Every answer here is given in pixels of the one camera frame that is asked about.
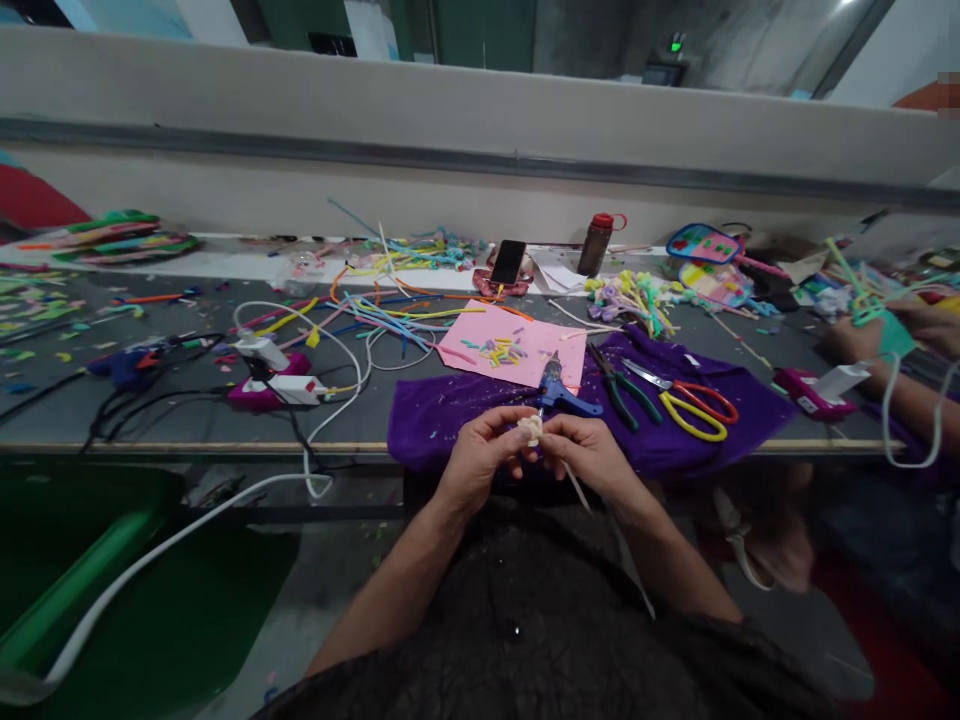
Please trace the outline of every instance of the brown bottle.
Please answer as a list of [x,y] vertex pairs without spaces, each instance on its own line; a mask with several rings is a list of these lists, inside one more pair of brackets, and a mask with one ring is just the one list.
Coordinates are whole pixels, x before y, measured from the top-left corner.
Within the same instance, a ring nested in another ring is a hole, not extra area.
[[593,222],[587,228],[587,239],[583,241],[583,250],[580,251],[580,262],[577,263],[577,274],[587,277],[596,277],[603,264],[603,256],[610,244],[610,235],[613,234],[613,215],[598,213],[593,216]]

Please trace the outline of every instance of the gray table surface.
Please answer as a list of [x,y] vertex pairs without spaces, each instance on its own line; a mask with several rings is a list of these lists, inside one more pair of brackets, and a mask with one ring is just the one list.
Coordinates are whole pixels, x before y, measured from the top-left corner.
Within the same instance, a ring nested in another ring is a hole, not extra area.
[[[160,295],[199,286],[204,294],[198,298],[196,307],[166,303],[146,305],[147,313],[140,319],[133,318],[131,314],[94,326],[76,338],[60,340],[60,333],[63,331],[54,331],[9,346],[9,349],[13,350],[31,350],[36,353],[36,357],[19,362],[13,361],[9,355],[0,358],[0,368],[4,373],[0,381],[4,385],[30,382],[42,387],[69,374],[78,365],[108,352],[95,347],[106,342],[118,343],[109,350],[113,352],[122,346],[154,336],[169,336],[189,331],[226,331],[233,326],[232,314],[236,305],[249,300],[282,302],[285,299],[285,296],[272,292],[266,283],[258,281],[232,280],[230,287],[221,291],[215,289],[220,281],[203,278],[151,278],[113,273],[84,273],[68,282],[67,287],[56,289],[66,292],[71,299],[86,300],[87,307],[92,310],[107,306],[113,297],[124,292],[135,296]],[[319,288],[318,292],[326,294],[326,290],[327,288],[323,287]],[[462,307],[462,302],[434,300],[430,311]],[[577,316],[585,317],[586,299],[564,298],[559,302]],[[510,300],[510,304],[542,320],[574,325],[573,321],[548,305],[541,296],[531,295],[522,300],[514,298]],[[249,320],[268,311],[269,308],[251,308],[244,312],[243,319]],[[678,340],[692,351],[743,365],[761,381],[770,381],[772,373],[745,352],[734,338],[701,310],[681,306],[671,313],[671,320],[682,328],[678,333]],[[769,327],[772,324],[769,321],[757,322],[731,314],[724,314],[723,320],[735,331],[742,333],[750,346],[774,365],[802,367],[817,374],[826,372],[830,367],[813,349],[816,338],[802,329],[803,326],[814,324],[813,318],[804,312],[788,316],[782,331],[777,335],[762,335],[756,332],[757,327]],[[336,330],[352,322],[352,319],[341,316],[327,329]],[[280,339],[292,337],[302,325],[303,323],[297,321],[291,322],[280,331]],[[357,340],[354,335],[355,333],[349,332],[340,336],[340,339],[357,354],[361,363],[365,364],[363,341]],[[58,352],[70,353],[73,356],[72,361],[62,362],[56,356]],[[332,342],[324,340],[316,350],[307,352],[313,359],[314,373],[328,386],[350,385],[355,381],[355,371],[349,364],[349,359]],[[400,341],[385,336],[374,346],[373,356],[378,364],[394,366],[409,362],[418,353],[417,349],[411,347],[407,359],[401,360]],[[12,372],[20,375],[14,378],[5,377]],[[369,386],[356,402],[316,438],[318,450],[346,455],[385,453],[387,422],[396,382],[454,372],[457,371],[447,368],[436,353],[406,370],[374,370]],[[205,357],[168,373],[146,397],[174,390],[222,386],[228,382],[239,384],[245,377],[242,365],[233,366],[230,372],[223,372],[221,366],[213,363],[212,356]],[[31,457],[49,453],[75,453],[86,438],[97,406],[109,395],[111,389],[109,381],[89,377],[44,398],[0,426],[0,452]],[[0,395],[0,412],[24,397]],[[309,432],[336,407],[329,405],[301,410],[296,416],[305,432]],[[864,456],[882,452],[880,427],[865,414],[855,413],[838,427],[839,432],[798,415],[775,438],[768,441],[758,454],[791,457],[805,454]],[[135,455],[141,458],[157,456],[169,459],[177,455],[214,459],[229,456],[236,459],[244,455],[297,455],[298,447],[291,433],[289,418],[284,413],[252,415],[236,410],[224,402],[187,397],[160,402],[130,423],[117,442],[110,445],[97,444],[90,454],[97,457]]]

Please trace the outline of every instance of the hand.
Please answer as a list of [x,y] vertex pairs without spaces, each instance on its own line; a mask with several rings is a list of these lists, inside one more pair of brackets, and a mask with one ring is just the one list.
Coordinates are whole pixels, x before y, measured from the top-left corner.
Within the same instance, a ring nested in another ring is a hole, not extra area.
[[563,462],[577,477],[615,505],[649,512],[660,504],[623,456],[603,420],[557,415],[543,425],[540,449],[557,480],[566,474]]
[[490,497],[490,481],[501,463],[506,463],[517,480],[523,477],[520,458],[523,452],[531,462],[537,453],[528,448],[530,431],[526,428],[506,430],[520,418],[536,415],[531,407],[512,406],[487,410],[476,420],[460,428],[457,444],[453,446],[434,498],[455,513],[466,517],[475,514]]
[[854,327],[849,317],[842,317],[830,327],[824,346],[845,363],[871,360],[880,354],[883,320],[871,320],[863,327]]
[[887,305],[917,340],[929,343],[950,360],[960,358],[960,315],[916,300]]

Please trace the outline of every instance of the yellow-handled scissors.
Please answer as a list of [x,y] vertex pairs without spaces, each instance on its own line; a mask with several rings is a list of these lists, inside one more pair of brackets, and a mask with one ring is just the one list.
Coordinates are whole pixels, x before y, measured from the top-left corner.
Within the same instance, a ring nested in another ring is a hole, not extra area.
[[[654,375],[649,370],[646,370],[629,360],[623,360],[623,364],[628,370],[636,373],[648,383],[656,385],[663,391],[660,393],[660,402],[662,402],[663,406],[667,409],[667,413],[673,418],[677,425],[694,437],[700,438],[701,440],[706,440],[707,442],[723,442],[727,439],[726,426],[733,425],[740,419],[740,414],[737,412],[737,409],[733,406],[733,404],[716,390],[704,387],[703,385],[694,385],[692,383],[687,383],[680,380],[676,382],[664,380],[663,378]],[[686,402],[678,397],[675,397],[674,395],[671,395],[669,392],[671,389],[676,389],[677,391],[681,392],[687,398],[687,400],[690,400],[690,402]],[[697,394],[707,395],[716,400],[718,403],[720,403],[720,405],[723,406],[724,410],[726,410],[726,415],[720,414],[712,407],[707,405],[701,398],[697,397]],[[707,425],[714,428],[716,432],[711,435],[710,433],[705,433],[700,428],[694,427],[683,419],[677,408],[686,410],[691,415],[700,418],[707,423]]]

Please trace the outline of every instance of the pliers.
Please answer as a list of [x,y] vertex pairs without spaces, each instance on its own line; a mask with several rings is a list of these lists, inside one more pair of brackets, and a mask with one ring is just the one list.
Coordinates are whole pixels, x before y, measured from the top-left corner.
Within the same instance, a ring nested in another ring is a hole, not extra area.
[[603,374],[603,384],[607,388],[607,393],[610,395],[610,400],[613,402],[613,409],[617,411],[617,415],[620,416],[620,419],[623,420],[630,432],[636,432],[639,430],[640,423],[637,422],[637,419],[633,417],[626,404],[624,404],[623,397],[620,395],[619,388],[621,387],[628,395],[632,396],[637,402],[640,403],[643,411],[647,414],[647,417],[653,421],[654,425],[660,425],[663,423],[663,415],[661,415],[660,411],[657,410],[657,407],[653,404],[653,401],[646,396],[643,390],[630,382],[622,372],[614,369],[613,365],[611,365],[610,361],[607,360],[603,356],[603,353],[597,349],[596,345],[593,343],[587,343],[587,351],[590,353],[591,357],[593,357],[594,361],[597,363],[597,367]]

